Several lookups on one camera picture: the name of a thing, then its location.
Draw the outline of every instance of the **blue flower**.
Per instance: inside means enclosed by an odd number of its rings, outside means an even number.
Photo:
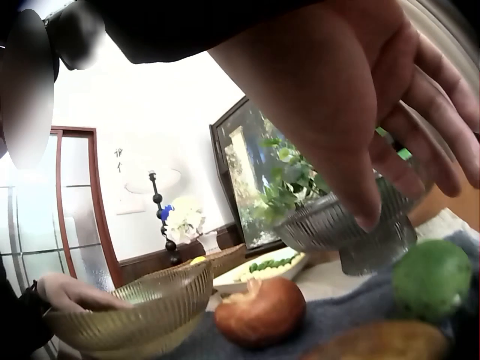
[[[167,206],[165,206],[165,207],[162,209],[161,219],[162,219],[163,221],[166,221],[166,220],[167,220],[168,214],[169,214],[169,212],[170,212],[171,210],[173,210],[172,205],[167,205]]]

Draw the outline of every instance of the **black lamp base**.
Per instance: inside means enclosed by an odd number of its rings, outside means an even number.
[[[152,198],[152,201],[157,204],[158,206],[158,211],[156,212],[156,217],[158,219],[160,219],[162,221],[162,227],[160,229],[162,235],[165,237],[165,239],[167,239],[167,242],[165,243],[165,250],[167,250],[167,252],[170,253],[170,264],[172,266],[176,266],[176,265],[180,265],[181,264],[181,256],[180,256],[180,253],[179,251],[177,250],[177,245],[174,241],[170,240],[168,237],[167,237],[167,230],[165,229],[165,221],[162,220],[162,200],[163,200],[163,197],[161,194],[158,193],[157,189],[156,189],[156,183],[155,183],[155,173],[154,172],[151,172],[150,174],[148,174],[148,177],[150,178],[150,181],[152,182],[152,185],[153,185],[153,191],[154,191],[154,195],[153,195],[153,198]]]

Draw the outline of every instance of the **white tray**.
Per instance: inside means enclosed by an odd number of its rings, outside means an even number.
[[[253,263],[261,263],[265,260],[274,259],[276,261],[287,259],[295,255],[296,251],[292,248],[283,248],[280,250],[276,250],[274,252],[269,252],[262,256],[257,257],[256,259],[247,261],[246,263],[237,266],[236,268],[216,277],[213,280],[213,287],[216,289],[220,294],[233,294],[237,292],[245,292],[247,290],[247,283],[235,281],[238,278],[239,274],[248,271],[250,265]],[[301,254],[302,259],[292,266],[290,269],[286,270],[285,272],[278,274],[276,276],[281,276],[286,279],[292,280],[300,270],[306,265],[308,262],[308,256],[306,254]]]

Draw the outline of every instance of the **blue towel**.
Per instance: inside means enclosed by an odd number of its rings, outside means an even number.
[[[452,241],[472,261],[474,277],[468,301],[439,327],[452,339],[451,359],[479,358],[479,246],[465,232],[457,232],[445,240]],[[305,323],[289,340],[264,350],[250,351],[229,343],[218,332],[213,314],[207,312],[195,331],[171,353],[157,360],[292,360],[328,341],[345,330],[376,320],[388,319],[394,313],[391,286],[392,268],[372,276],[355,291],[334,299],[308,302]]]

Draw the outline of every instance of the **white wall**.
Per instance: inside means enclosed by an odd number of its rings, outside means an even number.
[[[97,128],[100,184],[119,260],[163,249],[165,241],[150,195],[144,197],[146,212],[116,215],[115,149],[173,161],[182,183],[163,194],[166,202],[196,196],[204,206],[205,230],[217,228],[233,218],[217,178],[208,125],[242,96],[206,53],[170,64],[132,65],[107,38],[92,68],[70,72],[60,64],[53,125]]]

